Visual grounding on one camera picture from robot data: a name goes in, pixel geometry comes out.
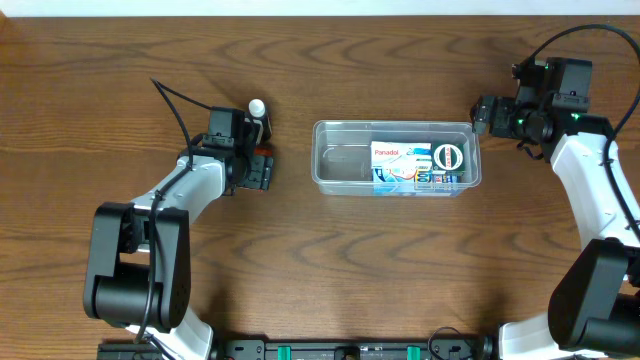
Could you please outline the green round tin box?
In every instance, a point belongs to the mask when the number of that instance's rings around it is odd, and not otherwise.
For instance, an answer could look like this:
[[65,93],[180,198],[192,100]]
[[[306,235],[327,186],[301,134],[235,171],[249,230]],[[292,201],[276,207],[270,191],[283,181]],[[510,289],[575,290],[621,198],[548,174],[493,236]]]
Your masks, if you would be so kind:
[[464,147],[456,143],[434,143],[432,161],[434,171],[463,174],[465,171]]

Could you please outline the blue Cool Fever box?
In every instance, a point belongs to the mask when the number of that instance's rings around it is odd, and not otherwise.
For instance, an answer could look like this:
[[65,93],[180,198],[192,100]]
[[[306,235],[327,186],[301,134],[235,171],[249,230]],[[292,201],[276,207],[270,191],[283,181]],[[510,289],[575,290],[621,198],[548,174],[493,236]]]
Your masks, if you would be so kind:
[[462,183],[463,174],[431,168],[374,168],[376,193],[446,193]]

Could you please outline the white blue Panadol box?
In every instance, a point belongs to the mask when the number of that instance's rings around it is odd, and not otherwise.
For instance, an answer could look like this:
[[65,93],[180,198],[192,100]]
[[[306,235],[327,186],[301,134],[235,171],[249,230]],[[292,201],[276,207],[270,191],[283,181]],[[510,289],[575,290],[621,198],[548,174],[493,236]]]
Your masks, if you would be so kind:
[[427,168],[433,165],[430,143],[400,143],[373,141],[371,165],[378,168]]

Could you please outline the clear plastic container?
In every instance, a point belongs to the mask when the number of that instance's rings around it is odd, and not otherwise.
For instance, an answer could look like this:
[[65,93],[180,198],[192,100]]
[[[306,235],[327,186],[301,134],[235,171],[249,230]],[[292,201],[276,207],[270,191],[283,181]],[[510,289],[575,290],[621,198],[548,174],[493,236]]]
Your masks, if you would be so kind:
[[[319,121],[314,125],[312,177],[326,195],[457,196],[482,180],[478,136],[469,123],[437,121]],[[465,171],[462,183],[446,193],[376,193],[372,180],[371,143],[462,144]]]

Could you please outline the red Panadol box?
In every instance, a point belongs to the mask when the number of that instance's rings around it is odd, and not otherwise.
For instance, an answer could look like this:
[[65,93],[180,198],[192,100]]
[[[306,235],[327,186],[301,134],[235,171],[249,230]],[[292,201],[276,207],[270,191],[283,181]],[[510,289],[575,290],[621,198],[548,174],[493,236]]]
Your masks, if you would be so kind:
[[253,151],[254,156],[269,158],[273,156],[273,148],[270,145],[258,145]]

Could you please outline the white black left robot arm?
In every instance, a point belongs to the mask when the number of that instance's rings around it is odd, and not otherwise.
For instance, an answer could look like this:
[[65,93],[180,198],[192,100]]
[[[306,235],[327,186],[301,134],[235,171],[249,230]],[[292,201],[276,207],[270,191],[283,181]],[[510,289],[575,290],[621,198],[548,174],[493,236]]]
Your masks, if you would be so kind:
[[190,227],[238,188],[265,191],[274,167],[265,104],[213,107],[205,133],[189,139],[174,170],[128,203],[95,212],[83,306],[88,317],[135,334],[105,343],[100,359],[219,359],[214,329],[191,309]]

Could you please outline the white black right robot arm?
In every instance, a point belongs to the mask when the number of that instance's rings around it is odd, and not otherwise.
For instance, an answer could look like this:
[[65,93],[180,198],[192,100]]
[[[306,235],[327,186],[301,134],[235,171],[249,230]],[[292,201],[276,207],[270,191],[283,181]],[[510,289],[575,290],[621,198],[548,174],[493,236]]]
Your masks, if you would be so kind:
[[482,96],[470,111],[473,131],[514,139],[559,177],[582,251],[553,291],[546,313],[499,329],[501,359],[636,357],[639,206],[618,162],[610,121],[589,113],[592,64],[551,57],[512,68],[515,97]]

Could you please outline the black bottle white cap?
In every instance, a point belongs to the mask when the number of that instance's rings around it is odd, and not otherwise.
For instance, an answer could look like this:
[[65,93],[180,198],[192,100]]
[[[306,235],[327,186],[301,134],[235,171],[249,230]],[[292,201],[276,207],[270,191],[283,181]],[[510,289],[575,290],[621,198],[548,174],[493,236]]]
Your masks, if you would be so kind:
[[254,121],[261,124],[260,142],[268,142],[272,137],[272,125],[266,104],[260,99],[251,100],[249,102],[249,113]]

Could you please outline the black mounting rail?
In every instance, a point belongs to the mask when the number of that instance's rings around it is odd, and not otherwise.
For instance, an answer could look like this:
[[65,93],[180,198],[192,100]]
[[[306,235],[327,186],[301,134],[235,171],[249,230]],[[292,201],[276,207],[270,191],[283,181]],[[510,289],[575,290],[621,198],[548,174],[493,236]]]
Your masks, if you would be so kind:
[[209,357],[218,360],[491,360],[499,355],[490,337],[445,335],[425,342],[216,341]]

